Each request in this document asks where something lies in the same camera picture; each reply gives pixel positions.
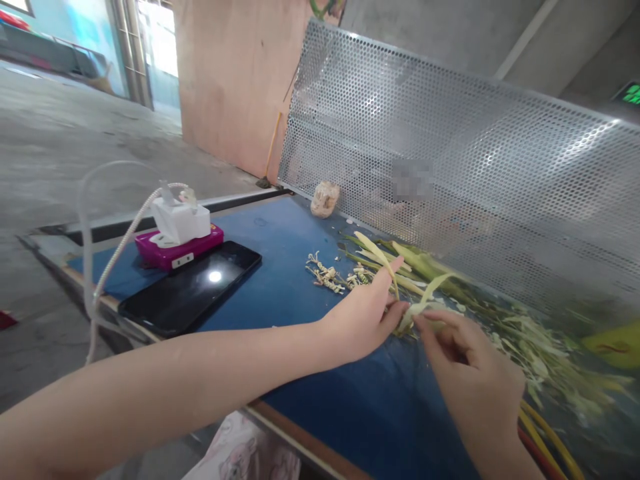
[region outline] yellow hose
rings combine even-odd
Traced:
[[[520,417],[520,421],[522,422],[522,424],[527,429],[527,432],[529,432],[529,436],[531,437],[531,440],[533,440],[533,442],[536,444],[540,452],[545,456],[545,458],[549,461],[549,463],[552,464],[556,470],[558,470],[558,472],[560,473],[560,475],[562,475],[562,478],[564,478],[564,480],[569,480],[567,476],[564,474],[564,472],[562,471],[562,468],[560,468],[560,465],[558,465],[558,462],[556,462],[555,458],[553,458],[553,455],[547,448],[547,445],[545,444],[544,440],[542,440],[542,437],[538,433],[538,430],[535,429],[535,425],[533,424],[533,421],[527,416],[527,414],[525,413],[524,410],[522,410],[522,408],[520,408],[520,413],[518,414],[518,416]]]
[[[571,477],[573,478],[573,480],[585,480],[585,476],[582,473],[582,470],[580,470],[578,463],[575,461],[573,456],[571,456],[565,444],[562,443],[562,440],[560,440],[560,437],[558,437],[556,432],[553,431],[553,429],[544,420],[544,418],[542,418],[542,416],[538,412],[536,412],[536,410],[534,410],[534,408],[530,406],[530,404],[528,404],[527,402],[522,401],[521,406],[524,412],[532,416],[533,419],[536,421],[536,423],[540,425],[542,430],[544,430],[544,432],[547,434],[549,440],[551,440],[555,448],[558,450],[558,452],[562,456],[562,460],[564,460],[565,465],[567,466],[568,470],[571,472]]]

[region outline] clothing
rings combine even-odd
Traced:
[[[233,412],[183,480],[297,480],[300,466],[300,459],[274,434]]]

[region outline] gray floor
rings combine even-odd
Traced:
[[[88,328],[62,290],[15,239],[33,227],[76,220],[79,180],[122,159],[153,164],[200,198],[256,190],[256,178],[181,140],[176,119],[69,80],[34,79],[0,62],[0,310],[20,321],[0,331],[0,412],[82,366]],[[94,218],[137,210],[156,180],[134,167],[95,182]],[[106,347],[100,350],[108,355]],[[179,479],[198,460],[172,442],[142,459],[139,478]],[[131,478],[118,468],[103,478]]]

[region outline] smartphone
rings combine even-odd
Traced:
[[[260,254],[226,241],[120,302],[118,313],[165,338],[190,333],[261,261]]]

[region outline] green exit sign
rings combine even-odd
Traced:
[[[640,83],[632,81],[613,98],[624,103],[640,105]]]

